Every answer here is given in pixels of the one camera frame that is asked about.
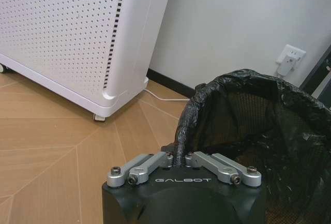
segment power plug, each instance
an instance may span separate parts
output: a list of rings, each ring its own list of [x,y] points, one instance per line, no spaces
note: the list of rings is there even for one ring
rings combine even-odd
[[[278,67],[277,73],[285,77],[292,68],[294,68],[297,60],[294,57],[286,55],[280,66]]]

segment wooden floor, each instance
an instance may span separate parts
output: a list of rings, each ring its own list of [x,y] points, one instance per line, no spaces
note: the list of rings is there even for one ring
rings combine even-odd
[[[148,89],[183,98],[152,81]],[[184,106],[142,92],[97,123],[31,80],[0,74],[0,224],[102,223],[109,169],[173,142]]]

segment caster wheel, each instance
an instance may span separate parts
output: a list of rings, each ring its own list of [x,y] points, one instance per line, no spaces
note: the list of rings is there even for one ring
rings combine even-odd
[[[93,120],[96,121],[96,122],[104,122],[106,120],[105,117],[101,117],[97,114],[93,114]]]
[[[0,64],[0,73],[6,73],[6,71],[8,70],[8,68],[2,64]]]

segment power cord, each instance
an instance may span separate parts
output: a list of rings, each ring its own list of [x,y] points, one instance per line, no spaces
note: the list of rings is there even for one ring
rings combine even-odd
[[[147,89],[144,89],[144,91],[150,93],[152,96],[156,97],[157,99],[161,100],[161,101],[189,101],[190,99],[163,99],[158,97],[157,95],[155,95],[152,91],[149,91]]]

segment mesh wastebasket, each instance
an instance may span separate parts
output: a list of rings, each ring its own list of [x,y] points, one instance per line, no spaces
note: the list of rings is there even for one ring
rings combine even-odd
[[[175,166],[188,151],[256,166],[267,223],[331,223],[331,112],[282,79],[245,69],[198,85],[173,145]]]

